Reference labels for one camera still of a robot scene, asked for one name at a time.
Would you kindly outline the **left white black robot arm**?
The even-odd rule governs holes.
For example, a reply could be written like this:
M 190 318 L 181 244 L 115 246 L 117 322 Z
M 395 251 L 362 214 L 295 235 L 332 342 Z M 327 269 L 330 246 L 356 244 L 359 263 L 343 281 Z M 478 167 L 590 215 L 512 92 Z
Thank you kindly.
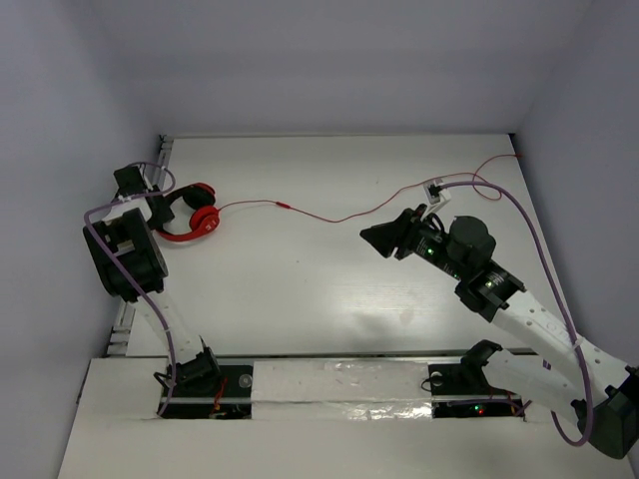
M 204 340 L 188 333 L 165 293 L 168 267 L 154 234 L 171 242 L 191 242 L 220 223 L 215 190 L 203 183 L 161 190 L 132 164 L 114 172 L 115 196 L 85 214 L 83 236 L 106 291 L 133 306 L 155 328 L 170 364 L 156 380 L 184 396 L 212 394 L 222 369 Z

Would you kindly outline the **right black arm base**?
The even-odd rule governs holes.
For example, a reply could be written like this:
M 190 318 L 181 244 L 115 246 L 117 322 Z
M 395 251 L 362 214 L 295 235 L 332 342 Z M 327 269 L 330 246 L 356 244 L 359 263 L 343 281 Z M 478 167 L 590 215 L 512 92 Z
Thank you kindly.
M 420 389 L 430 394 L 435 419 L 508 417 L 524 419 L 529 401 L 485 379 L 461 363 L 429 364 Z

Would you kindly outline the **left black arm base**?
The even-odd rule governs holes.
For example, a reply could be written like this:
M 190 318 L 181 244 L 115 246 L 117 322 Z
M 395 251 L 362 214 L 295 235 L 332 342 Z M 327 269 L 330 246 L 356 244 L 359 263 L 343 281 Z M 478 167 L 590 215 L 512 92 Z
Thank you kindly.
M 213 387 L 177 388 L 165 405 L 168 389 L 159 403 L 166 419 L 244 420 L 252 418 L 254 368 L 250 364 L 222 364 L 222 379 Z

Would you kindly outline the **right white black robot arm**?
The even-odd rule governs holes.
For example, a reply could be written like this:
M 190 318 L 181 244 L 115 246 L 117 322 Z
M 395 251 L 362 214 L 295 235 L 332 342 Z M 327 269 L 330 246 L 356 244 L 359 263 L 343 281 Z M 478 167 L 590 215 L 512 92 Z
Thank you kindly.
M 462 358 L 465 387 L 521 393 L 572 423 L 610 458 L 622 459 L 632 449 L 638 440 L 637 368 L 571 334 L 521 280 L 495 262 L 496 241 L 483 221 L 457 217 L 443 230 L 436 216 L 406 209 L 394 221 L 359 235 L 383 257 L 415 254 L 453 277 L 454 292 L 467 309 L 549 364 L 534 370 L 502 346 L 482 340 Z

